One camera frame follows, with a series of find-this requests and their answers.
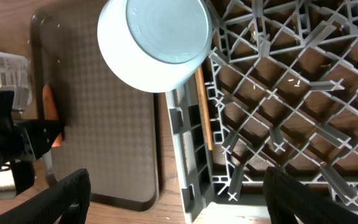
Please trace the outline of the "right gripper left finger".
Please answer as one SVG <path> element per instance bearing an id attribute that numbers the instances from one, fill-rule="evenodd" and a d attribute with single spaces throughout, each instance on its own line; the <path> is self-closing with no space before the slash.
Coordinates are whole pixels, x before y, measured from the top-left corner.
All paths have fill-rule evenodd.
<path id="1" fill-rule="evenodd" d="M 81 223 L 90 206 L 91 183 L 86 169 L 78 169 L 54 186 L 0 215 L 0 224 Z"/>

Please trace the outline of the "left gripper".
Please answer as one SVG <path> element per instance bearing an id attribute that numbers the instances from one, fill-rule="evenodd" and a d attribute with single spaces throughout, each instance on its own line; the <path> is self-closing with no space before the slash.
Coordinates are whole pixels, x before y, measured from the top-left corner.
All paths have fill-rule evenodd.
<path id="1" fill-rule="evenodd" d="M 35 182 L 35 170 L 31 161 L 40 159 L 47 153 L 53 142 L 64 130 L 64 122 L 57 120 L 29 120 L 14 123 L 14 133 L 18 139 L 18 162 L 10 161 L 16 196 L 31 188 Z"/>

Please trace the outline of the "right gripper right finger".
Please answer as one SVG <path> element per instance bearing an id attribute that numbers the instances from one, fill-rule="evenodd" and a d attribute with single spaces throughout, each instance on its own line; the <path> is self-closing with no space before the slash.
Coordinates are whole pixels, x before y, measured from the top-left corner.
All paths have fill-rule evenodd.
<path id="1" fill-rule="evenodd" d="M 274 224 L 303 223 L 358 224 L 358 215 L 322 198 L 309 187 L 275 167 L 268 167 L 263 193 Z"/>

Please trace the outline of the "orange carrot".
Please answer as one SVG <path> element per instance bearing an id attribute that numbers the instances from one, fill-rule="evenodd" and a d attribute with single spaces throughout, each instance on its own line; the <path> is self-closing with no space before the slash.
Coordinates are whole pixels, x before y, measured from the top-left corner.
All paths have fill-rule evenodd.
<path id="1" fill-rule="evenodd" d="M 44 118 L 46 120 L 58 121 L 58 111 L 50 85 L 45 85 L 42 90 L 42 102 L 44 108 Z"/>

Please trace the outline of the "small bowl with rice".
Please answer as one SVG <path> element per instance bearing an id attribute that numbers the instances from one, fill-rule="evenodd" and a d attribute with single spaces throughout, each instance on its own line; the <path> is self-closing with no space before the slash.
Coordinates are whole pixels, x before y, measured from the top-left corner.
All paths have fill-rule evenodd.
<path id="1" fill-rule="evenodd" d="M 124 83 L 151 93 L 185 83 L 209 54 L 212 32 L 202 0 L 109 0 L 97 25 L 108 67 Z"/>

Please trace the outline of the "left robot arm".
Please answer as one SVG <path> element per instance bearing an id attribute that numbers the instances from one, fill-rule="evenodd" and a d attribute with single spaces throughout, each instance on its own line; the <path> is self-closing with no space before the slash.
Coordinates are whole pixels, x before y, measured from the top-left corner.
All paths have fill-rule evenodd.
<path id="1" fill-rule="evenodd" d="M 0 91 L 0 200 L 14 198 L 35 182 L 33 162 L 64 130 L 59 120 L 14 120 L 14 92 Z"/>

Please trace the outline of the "grey dishwasher rack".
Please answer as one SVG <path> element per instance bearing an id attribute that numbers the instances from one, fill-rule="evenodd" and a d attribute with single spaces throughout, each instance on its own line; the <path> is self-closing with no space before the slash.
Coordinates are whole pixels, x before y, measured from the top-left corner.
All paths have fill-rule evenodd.
<path id="1" fill-rule="evenodd" d="M 268 167 L 358 214 L 358 0 L 207 6 L 212 151 L 195 79 L 166 94 L 185 222 L 268 217 Z"/>

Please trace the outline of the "brown serving tray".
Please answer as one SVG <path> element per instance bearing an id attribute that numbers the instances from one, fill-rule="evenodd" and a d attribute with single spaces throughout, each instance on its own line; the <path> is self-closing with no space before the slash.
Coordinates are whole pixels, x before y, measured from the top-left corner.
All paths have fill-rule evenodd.
<path id="1" fill-rule="evenodd" d="M 136 212 L 158 202 L 154 96 L 125 84 L 101 55 L 103 1 L 57 1 L 34 12 L 31 63 L 39 118 L 50 86 L 65 124 L 63 142 L 43 157 L 53 184 L 85 168 L 93 202 Z"/>

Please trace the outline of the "clear plastic container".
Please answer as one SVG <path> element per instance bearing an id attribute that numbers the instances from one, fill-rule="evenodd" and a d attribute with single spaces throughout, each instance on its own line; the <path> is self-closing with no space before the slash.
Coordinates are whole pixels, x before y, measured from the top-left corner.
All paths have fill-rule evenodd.
<path id="1" fill-rule="evenodd" d="M 29 61 L 21 56 L 0 52 L 0 91 L 13 91 L 14 111 L 24 111 L 32 102 Z"/>

